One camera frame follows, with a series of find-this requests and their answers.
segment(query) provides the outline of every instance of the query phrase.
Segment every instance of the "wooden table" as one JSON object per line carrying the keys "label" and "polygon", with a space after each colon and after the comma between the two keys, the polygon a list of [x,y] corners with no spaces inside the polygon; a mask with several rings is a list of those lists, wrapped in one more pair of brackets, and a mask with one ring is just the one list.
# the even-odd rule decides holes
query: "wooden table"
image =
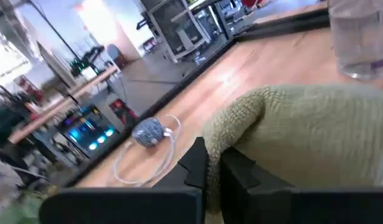
{"label": "wooden table", "polygon": [[[116,67],[110,67],[105,72],[100,74],[99,76],[96,76],[95,78],[89,80],[88,82],[84,83],[83,85],[80,85],[72,90],[69,91],[69,94],[72,95],[73,98],[79,99],[83,94],[85,94],[91,87],[99,84],[100,82],[104,81],[105,79],[109,78],[110,75],[114,74],[117,71]],[[14,131],[10,137],[9,142],[13,144],[17,144],[19,141],[26,138],[30,133],[35,131],[36,129],[40,128],[43,124],[48,122],[50,119],[52,119],[57,113],[65,110],[68,108],[73,102],[73,98],[66,97],[61,99],[60,101],[56,102],[54,105],[47,108],[36,120],[30,122],[25,127]]]}
{"label": "wooden table", "polygon": [[[176,159],[172,161],[170,169],[176,165],[195,138],[201,135],[203,125],[215,111],[253,88],[285,83],[353,82],[357,81],[337,71],[330,29],[238,43],[156,115],[174,115],[183,125],[183,132],[177,142]],[[383,80],[367,84],[383,88]],[[124,145],[125,143],[112,152],[77,186],[123,187],[123,184],[113,178],[111,172],[113,161]],[[168,141],[150,151],[133,146],[120,163],[120,175],[133,180],[150,175],[167,150]]]}

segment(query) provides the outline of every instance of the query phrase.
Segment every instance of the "workbench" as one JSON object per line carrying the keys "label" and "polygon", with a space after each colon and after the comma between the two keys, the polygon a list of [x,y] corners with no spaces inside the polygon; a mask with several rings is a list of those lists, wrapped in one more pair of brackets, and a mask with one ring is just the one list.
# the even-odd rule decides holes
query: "workbench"
{"label": "workbench", "polygon": [[[182,133],[170,169],[150,185],[154,185],[176,165],[216,111],[251,89],[278,84],[357,83],[357,80],[338,72],[328,26],[327,15],[324,25],[318,22],[315,25],[298,26],[296,31],[301,32],[227,44],[218,51],[218,55],[213,56],[212,64],[203,64],[197,69],[196,73],[204,71],[202,74],[193,79],[193,73],[189,80],[184,81],[186,84],[191,83],[185,89],[175,87],[173,91],[178,93],[176,97],[154,116],[176,116],[182,123]],[[246,35],[239,38],[253,39]],[[383,80],[367,84],[383,88]],[[173,129],[176,127],[169,120],[162,120],[162,123]],[[73,183],[77,187],[126,187],[114,179],[112,167],[127,141],[96,163],[96,166],[89,167],[83,179],[80,176]],[[150,150],[134,145],[120,162],[120,176],[130,180],[146,178],[160,164],[168,150],[168,140]]]}

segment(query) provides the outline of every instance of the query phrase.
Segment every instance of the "charging cable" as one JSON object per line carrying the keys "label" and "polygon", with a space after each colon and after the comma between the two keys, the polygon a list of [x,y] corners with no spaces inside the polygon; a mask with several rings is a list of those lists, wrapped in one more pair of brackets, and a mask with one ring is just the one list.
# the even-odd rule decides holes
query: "charging cable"
{"label": "charging cable", "polygon": [[176,150],[176,142],[180,135],[182,126],[180,123],[180,120],[171,115],[162,116],[161,118],[173,118],[177,122],[177,133],[174,134],[172,130],[169,128],[165,128],[164,130],[164,136],[168,137],[171,141],[171,147],[170,150],[166,153],[165,158],[162,160],[162,163],[154,170],[153,174],[148,177],[147,179],[144,179],[142,181],[130,181],[130,180],[124,180],[119,177],[118,175],[118,166],[120,161],[125,156],[127,150],[133,145],[132,142],[126,143],[125,147],[122,149],[118,157],[115,159],[114,165],[113,165],[113,174],[115,176],[116,180],[119,180],[120,182],[128,185],[134,185],[135,187],[141,187],[144,184],[147,184],[148,182],[152,181],[154,178],[160,176],[170,165],[171,161],[173,160],[174,152]]}

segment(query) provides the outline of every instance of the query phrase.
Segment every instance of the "glass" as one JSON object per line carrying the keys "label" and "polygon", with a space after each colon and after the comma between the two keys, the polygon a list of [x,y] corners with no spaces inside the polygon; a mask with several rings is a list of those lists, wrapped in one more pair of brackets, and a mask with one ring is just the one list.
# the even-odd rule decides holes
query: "glass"
{"label": "glass", "polygon": [[329,3],[340,71],[353,78],[383,77],[383,0]]}

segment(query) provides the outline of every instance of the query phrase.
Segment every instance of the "green knit fabric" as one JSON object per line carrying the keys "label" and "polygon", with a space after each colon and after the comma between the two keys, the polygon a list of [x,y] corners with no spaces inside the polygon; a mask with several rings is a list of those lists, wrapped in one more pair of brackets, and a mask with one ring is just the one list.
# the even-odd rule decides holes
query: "green knit fabric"
{"label": "green knit fabric", "polygon": [[220,153],[234,146],[299,188],[383,185],[383,91],[365,85],[266,86],[204,127],[208,208],[219,208]]}

